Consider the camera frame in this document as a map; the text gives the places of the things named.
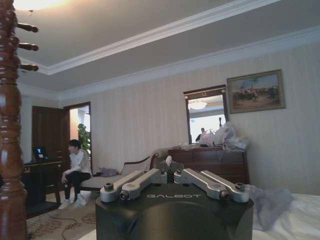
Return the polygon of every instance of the wooden dresser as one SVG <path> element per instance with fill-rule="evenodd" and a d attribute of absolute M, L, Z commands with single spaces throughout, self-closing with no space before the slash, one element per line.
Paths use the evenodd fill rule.
<path fill-rule="evenodd" d="M 232 183 L 249 184 L 245 152 L 225 152 L 222 147 L 201 147 L 192 150 L 169 149 L 168 155 L 185 169 L 208 170 Z"/>

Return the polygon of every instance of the ceiling light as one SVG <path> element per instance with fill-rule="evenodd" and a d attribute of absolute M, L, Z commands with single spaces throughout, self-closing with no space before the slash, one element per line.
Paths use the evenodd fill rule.
<path fill-rule="evenodd" d="M 34 11 L 48 8 L 63 0 L 14 0 L 13 6 L 17 10 Z"/>
<path fill-rule="evenodd" d="M 188 109 L 204 109 L 207 106 L 207 103 L 201 100 L 197 100 L 188 104 Z"/>

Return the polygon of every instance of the wooden bedpost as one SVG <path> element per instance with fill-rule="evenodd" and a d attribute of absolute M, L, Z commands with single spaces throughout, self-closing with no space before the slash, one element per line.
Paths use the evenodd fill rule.
<path fill-rule="evenodd" d="M 17 48 L 37 50 L 32 44 L 19 43 L 15 28 L 37 32 L 38 29 L 17 23 L 13 0 L 0 0 L 0 239 L 26 240 L 27 191 L 21 183 L 24 169 L 20 148 L 19 113 L 21 95 L 17 88 L 18 68 L 36 70 L 34 65 L 21 65 Z"/>

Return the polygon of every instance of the framed painting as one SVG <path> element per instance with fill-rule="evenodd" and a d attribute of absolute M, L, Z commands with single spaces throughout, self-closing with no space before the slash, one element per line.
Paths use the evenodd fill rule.
<path fill-rule="evenodd" d="M 281 70 L 227 79 L 230 113 L 285 108 Z"/>

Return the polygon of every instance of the young man sitting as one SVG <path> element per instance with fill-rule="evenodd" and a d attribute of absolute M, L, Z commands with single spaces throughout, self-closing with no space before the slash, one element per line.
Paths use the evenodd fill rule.
<path fill-rule="evenodd" d="M 64 184 L 65 200 L 58 208 L 65 209 L 70 205 L 71 184 L 74 186 L 74 200 L 85 206 L 87 201 L 80 194 L 80 183 L 91 178 L 91 168 L 86 151 L 81 149 L 80 141 L 73 139 L 69 141 L 71 168 L 62 174 L 61 182 Z"/>

